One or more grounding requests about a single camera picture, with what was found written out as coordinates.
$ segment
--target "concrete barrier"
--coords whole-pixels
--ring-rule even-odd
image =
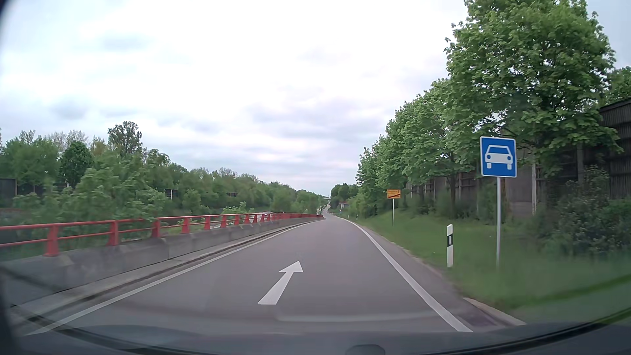
[[[65,251],[59,256],[34,256],[3,262],[5,301],[23,304],[135,270],[184,254],[203,250],[279,227],[317,220],[313,217],[240,224],[176,236],[123,242],[118,246]]]

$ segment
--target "bridge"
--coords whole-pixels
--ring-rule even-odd
[[[197,334],[505,326],[395,244],[323,214],[2,226],[30,238],[0,244],[14,256],[2,263],[11,323],[21,335],[99,325]],[[28,246],[41,254],[17,257]]]

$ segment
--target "edge line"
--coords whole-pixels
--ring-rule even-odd
[[[451,314],[451,312],[447,311],[447,309],[444,308],[442,304],[436,301],[436,299],[432,297],[432,295],[430,295],[401,265],[399,265],[399,263],[393,257],[391,257],[390,254],[388,254],[388,252],[375,240],[375,238],[373,238],[366,230],[364,230],[364,228],[361,228],[358,224],[348,219],[345,219],[345,218],[341,218],[341,219],[359,228],[359,230],[362,231],[370,239],[372,244],[374,244],[377,247],[377,249],[384,255],[384,257],[390,262],[390,264],[394,267],[394,269],[397,270],[397,272],[399,272],[399,274],[403,277],[403,279],[407,281],[410,287],[412,287],[412,289],[416,291],[416,293],[425,301],[425,303],[427,303],[427,305],[431,307],[431,309],[433,309],[434,312],[436,312],[442,319],[444,319],[445,322],[447,322],[450,326],[452,326],[458,332],[472,332],[472,330],[469,329],[469,327],[467,327],[462,322],[460,322],[460,320],[456,318],[456,316]]]

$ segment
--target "white reflector post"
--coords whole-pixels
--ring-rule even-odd
[[[454,225],[447,226],[447,267],[454,266]]]

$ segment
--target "metal pole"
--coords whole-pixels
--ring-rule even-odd
[[[502,230],[502,180],[497,178],[497,245],[495,247],[495,267],[500,267],[500,234]]]
[[[531,168],[531,174],[532,174],[532,185],[533,185],[533,195],[532,195],[532,199],[533,199],[533,215],[537,212],[537,165],[534,162],[533,159],[533,163],[532,163],[532,168]]]

